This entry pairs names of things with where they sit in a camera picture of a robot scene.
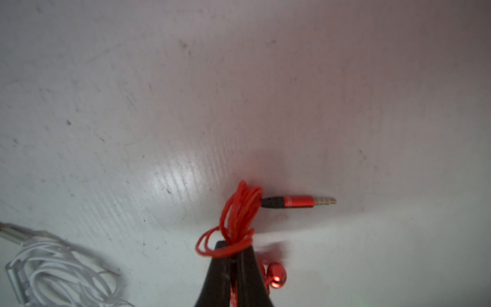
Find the white earphones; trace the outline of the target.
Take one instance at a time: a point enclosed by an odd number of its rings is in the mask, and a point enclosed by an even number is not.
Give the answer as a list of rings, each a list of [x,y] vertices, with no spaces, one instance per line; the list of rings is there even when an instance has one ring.
[[[21,306],[130,306],[120,275],[90,251],[55,235],[1,224],[20,251],[5,273]]]

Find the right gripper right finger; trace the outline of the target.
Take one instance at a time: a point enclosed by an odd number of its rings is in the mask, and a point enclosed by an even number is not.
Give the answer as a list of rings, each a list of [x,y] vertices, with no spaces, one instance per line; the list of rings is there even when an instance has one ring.
[[[252,246],[236,255],[235,267],[235,305],[273,307]]]

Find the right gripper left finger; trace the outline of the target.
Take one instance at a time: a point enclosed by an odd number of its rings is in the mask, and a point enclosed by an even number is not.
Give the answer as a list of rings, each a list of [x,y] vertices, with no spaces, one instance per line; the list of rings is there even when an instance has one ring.
[[[233,257],[212,258],[195,306],[235,306],[232,286],[234,281],[235,260]]]

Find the red earphones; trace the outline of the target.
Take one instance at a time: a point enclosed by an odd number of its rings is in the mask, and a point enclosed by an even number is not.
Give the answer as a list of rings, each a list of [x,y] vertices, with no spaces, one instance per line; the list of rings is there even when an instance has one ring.
[[[332,197],[307,195],[264,198],[261,187],[248,185],[243,180],[225,203],[218,225],[201,235],[195,245],[195,250],[197,254],[208,257],[210,260],[227,256],[235,260],[239,252],[250,246],[253,247],[255,230],[251,225],[260,208],[309,209],[321,205],[332,205],[336,202],[337,200]],[[271,289],[280,289],[285,285],[288,277],[286,269],[279,262],[265,264],[257,255],[256,259],[270,297]],[[235,281],[232,286],[236,304]]]

